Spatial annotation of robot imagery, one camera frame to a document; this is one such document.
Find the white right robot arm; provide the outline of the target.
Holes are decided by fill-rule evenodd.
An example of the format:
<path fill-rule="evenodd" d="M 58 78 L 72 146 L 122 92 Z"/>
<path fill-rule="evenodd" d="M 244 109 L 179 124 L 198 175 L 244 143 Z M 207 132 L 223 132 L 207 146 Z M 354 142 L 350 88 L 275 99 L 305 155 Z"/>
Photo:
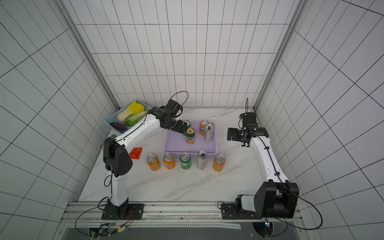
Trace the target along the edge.
<path fill-rule="evenodd" d="M 228 128 L 227 140 L 241 142 L 252 149 L 264 180 L 255 195 L 238 195 L 234 204 L 236 215 L 241 219 L 293 218 L 299 187 L 283 173 L 267 130 L 262 127 Z"/>

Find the white Monster can front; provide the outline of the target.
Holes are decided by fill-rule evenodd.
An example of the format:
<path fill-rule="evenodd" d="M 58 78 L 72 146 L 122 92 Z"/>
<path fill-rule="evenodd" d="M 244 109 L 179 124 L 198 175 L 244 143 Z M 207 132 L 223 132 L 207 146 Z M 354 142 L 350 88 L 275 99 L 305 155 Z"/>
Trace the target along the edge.
<path fill-rule="evenodd" d="M 207 161 L 207 153 L 204 151 L 200 151 L 197 155 L 197 168 L 199 170 L 204 170 Z"/>

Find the orange fanta can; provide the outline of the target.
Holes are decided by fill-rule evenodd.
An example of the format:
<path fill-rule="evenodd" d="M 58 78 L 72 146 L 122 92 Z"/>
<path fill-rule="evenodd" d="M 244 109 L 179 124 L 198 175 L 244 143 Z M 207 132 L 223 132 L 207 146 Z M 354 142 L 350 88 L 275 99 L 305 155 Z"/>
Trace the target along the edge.
<path fill-rule="evenodd" d="M 209 122 L 207 120 L 203 120 L 200 122 L 200 134 L 202 136 L 205 135 L 205 132 L 206 132 L 206 126 L 209 124 Z"/>
<path fill-rule="evenodd" d="M 176 166 L 175 157 L 172 153 L 165 153 L 163 157 L 163 161 L 164 161 L 165 167 L 168 170 L 172 170 Z"/>

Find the green Sprite can small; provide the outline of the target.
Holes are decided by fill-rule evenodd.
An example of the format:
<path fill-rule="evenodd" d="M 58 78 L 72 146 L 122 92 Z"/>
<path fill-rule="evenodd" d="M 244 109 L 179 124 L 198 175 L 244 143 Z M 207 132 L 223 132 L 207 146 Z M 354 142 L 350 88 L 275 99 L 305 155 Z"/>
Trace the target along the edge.
<path fill-rule="evenodd" d="M 192 166 L 192 159 L 189 153 L 182 153 L 180 156 L 181 167 L 184 170 L 188 170 Z"/>

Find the gold top green can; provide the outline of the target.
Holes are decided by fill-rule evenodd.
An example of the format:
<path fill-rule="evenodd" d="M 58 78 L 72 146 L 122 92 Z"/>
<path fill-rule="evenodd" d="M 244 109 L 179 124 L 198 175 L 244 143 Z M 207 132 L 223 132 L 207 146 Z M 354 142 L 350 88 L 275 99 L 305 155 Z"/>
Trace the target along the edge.
<path fill-rule="evenodd" d="M 195 143 L 195 130 L 193 128 L 188 128 L 185 137 L 186 137 L 186 142 L 188 144 L 194 144 Z"/>

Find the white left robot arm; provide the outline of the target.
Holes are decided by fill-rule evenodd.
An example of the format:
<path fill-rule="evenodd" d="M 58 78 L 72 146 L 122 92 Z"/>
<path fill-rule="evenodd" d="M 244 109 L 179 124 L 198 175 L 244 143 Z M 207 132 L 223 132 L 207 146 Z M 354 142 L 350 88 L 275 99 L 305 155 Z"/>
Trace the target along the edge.
<path fill-rule="evenodd" d="M 180 134 L 185 133 L 187 125 L 179 119 L 182 113 L 183 107 L 177 103 L 154 107 L 126 133 L 115 139 L 107 138 L 104 141 L 103 162 L 106 170 L 112 174 L 110 203 L 113 206 L 120 207 L 128 202 L 126 174 L 133 167 L 129 153 L 140 141 L 158 128 Z"/>

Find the white monster can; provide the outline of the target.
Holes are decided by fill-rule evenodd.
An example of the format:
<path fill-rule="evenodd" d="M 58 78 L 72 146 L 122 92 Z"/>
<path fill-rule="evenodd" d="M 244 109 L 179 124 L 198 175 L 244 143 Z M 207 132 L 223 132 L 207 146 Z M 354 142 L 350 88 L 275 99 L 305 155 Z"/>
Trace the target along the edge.
<path fill-rule="evenodd" d="M 211 142 L 214 138 L 214 126 L 212 124 L 207 124 L 205 127 L 205 142 Z"/>
<path fill-rule="evenodd" d="M 204 170 L 207 161 L 207 153 L 204 151 L 200 151 L 197 155 L 197 168 L 199 170 Z"/>

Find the orange Schweppes can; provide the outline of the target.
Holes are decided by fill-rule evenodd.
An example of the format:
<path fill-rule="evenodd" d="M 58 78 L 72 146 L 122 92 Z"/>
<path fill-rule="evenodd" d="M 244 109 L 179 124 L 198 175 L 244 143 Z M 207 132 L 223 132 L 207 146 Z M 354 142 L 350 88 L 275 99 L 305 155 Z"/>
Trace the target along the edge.
<path fill-rule="evenodd" d="M 216 172 L 221 172 L 224 168 L 225 163 L 226 163 L 225 157 L 223 155 L 217 155 L 214 158 L 213 169 Z"/>

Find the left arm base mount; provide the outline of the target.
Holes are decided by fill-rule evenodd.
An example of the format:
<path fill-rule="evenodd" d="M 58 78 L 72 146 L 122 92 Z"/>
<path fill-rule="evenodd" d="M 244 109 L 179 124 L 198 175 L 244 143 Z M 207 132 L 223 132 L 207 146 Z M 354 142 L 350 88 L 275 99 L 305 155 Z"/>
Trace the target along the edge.
<path fill-rule="evenodd" d="M 103 210 L 102 220 L 141 220 L 144 206 L 144 204 L 130 204 L 127 199 L 121 206 L 116 207 L 108 200 Z"/>

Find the orange Fanta can front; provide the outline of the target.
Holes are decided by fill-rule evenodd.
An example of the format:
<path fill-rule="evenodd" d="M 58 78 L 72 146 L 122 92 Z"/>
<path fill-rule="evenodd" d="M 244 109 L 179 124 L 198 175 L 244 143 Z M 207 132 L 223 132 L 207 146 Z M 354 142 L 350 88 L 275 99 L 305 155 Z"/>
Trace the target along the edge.
<path fill-rule="evenodd" d="M 165 153 L 163 157 L 163 161 L 164 161 L 165 167 L 168 170 L 172 170 L 176 166 L 175 157 L 172 153 Z"/>

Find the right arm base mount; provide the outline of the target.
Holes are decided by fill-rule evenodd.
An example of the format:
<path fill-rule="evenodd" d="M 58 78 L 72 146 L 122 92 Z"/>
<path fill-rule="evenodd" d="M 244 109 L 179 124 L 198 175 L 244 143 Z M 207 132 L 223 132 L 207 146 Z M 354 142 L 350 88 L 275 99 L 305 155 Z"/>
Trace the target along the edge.
<path fill-rule="evenodd" d="M 223 220 L 260 220 L 256 212 L 244 210 L 241 197 L 244 195 L 238 195 L 233 203 L 225 203 L 219 201 L 217 208 L 221 211 Z"/>

